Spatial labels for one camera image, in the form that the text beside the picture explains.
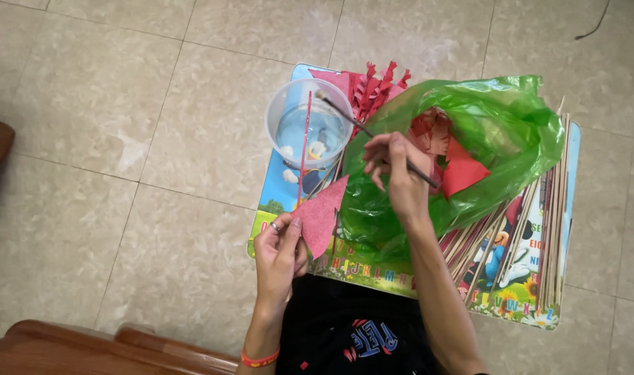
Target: right hand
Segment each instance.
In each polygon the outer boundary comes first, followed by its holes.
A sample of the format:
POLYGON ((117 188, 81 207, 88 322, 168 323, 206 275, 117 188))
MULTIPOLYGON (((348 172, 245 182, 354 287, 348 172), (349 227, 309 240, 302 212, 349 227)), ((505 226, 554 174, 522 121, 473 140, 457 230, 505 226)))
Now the right hand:
POLYGON ((421 177, 407 170, 409 159, 424 174, 430 175, 432 160, 401 133, 380 134, 364 146, 363 160, 367 163, 363 171, 381 190, 381 174, 391 174, 389 179, 389 199, 400 223, 407 226, 430 223, 428 215, 429 185, 421 177))

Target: paintbrush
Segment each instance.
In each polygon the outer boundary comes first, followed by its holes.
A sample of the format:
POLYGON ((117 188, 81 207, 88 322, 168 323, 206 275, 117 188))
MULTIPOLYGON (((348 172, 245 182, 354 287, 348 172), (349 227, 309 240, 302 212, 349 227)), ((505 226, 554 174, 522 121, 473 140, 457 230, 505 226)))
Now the paintbrush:
MULTIPOLYGON (((335 109, 336 111, 338 111, 338 113, 342 116, 345 117, 347 119, 347 121, 351 122, 352 124, 354 124, 354 126, 356 126, 357 128, 359 128, 359 130, 361 130, 362 132, 364 132, 368 137, 373 138, 375 135, 373 133, 370 132, 370 130, 364 128, 364 126, 359 123, 358 121, 356 121, 354 118, 352 118, 352 116, 348 115, 345 113, 345 111, 343 111, 342 109, 340 109, 338 106, 336 106, 331 99, 328 98, 328 96, 326 95, 325 92, 323 92, 323 90, 317 90, 317 93, 315 93, 315 97, 323 100, 324 102, 326 102, 326 104, 328 104, 329 106, 331 106, 331 108, 335 109)), ((427 176, 426 174, 424 174, 423 172, 421 172, 421 170, 419 168, 417 168, 414 163, 412 163, 411 161, 407 160, 407 169, 409 169, 410 171, 414 172, 416 175, 418 175, 419 177, 421 177, 421 179, 425 182, 427 182, 430 186, 432 186, 433 188, 438 188, 438 184, 435 183, 435 181, 433 181, 429 176, 427 176)))

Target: black cable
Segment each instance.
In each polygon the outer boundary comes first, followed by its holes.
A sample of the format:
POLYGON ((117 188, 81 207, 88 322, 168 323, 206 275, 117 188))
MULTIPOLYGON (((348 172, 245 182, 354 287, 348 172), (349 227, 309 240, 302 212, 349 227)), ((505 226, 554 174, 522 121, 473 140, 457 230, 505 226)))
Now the black cable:
POLYGON ((589 33, 587 33, 586 35, 579 35, 578 37, 575 37, 574 40, 580 40, 583 39, 585 37, 587 37, 588 35, 594 33, 595 31, 597 31, 597 29, 600 28, 600 25, 602 24, 602 20, 604 19, 604 16, 606 15, 606 10, 608 9, 608 5, 611 3, 611 0, 607 0, 606 1, 606 8, 604 8, 604 13, 602 13, 602 18, 600 18, 600 22, 597 24, 597 27, 595 27, 595 30, 590 31, 589 33))

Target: green plastic bag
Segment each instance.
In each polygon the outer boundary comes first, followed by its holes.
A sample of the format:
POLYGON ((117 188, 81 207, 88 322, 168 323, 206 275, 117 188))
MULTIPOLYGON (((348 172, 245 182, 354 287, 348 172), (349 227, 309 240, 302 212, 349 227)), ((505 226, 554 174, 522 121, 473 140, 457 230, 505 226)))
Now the green plastic bag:
MULTIPOLYGON (((452 120, 456 140, 490 170, 488 177, 448 201, 443 193, 429 198, 438 236, 481 219, 560 160, 563 129, 558 116, 537 96, 541 83, 535 75, 429 80, 405 90, 369 118, 366 126, 374 134, 405 134, 414 117, 438 107, 452 120)), ((375 251, 378 261, 406 261, 409 245, 388 194, 363 173, 361 157, 368 140, 360 132, 347 146, 344 174, 349 174, 349 182, 340 210, 341 235, 375 251)))

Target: hand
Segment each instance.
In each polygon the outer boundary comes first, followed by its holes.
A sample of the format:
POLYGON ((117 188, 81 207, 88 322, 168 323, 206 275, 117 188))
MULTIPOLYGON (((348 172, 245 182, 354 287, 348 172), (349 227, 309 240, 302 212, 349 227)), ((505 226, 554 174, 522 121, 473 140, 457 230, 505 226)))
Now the hand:
POLYGON ((408 226, 430 224, 429 185, 407 170, 407 160, 412 161, 426 175, 430 175, 432 160, 398 132, 377 135, 363 149, 363 160, 367 162, 363 171, 370 174, 370 179, 381 191, 385 191, 381 174, 391 174, 391 207, 405 229, 408 230, 408 226))
POLYGON ((301 237, 302 223, 291 214, 273 220, 280 232, 267 226, 254 237, 257 262, 255 310, 270 318, 281 318, 291 297, 291 281, 307 271, 307 245, 301 237))

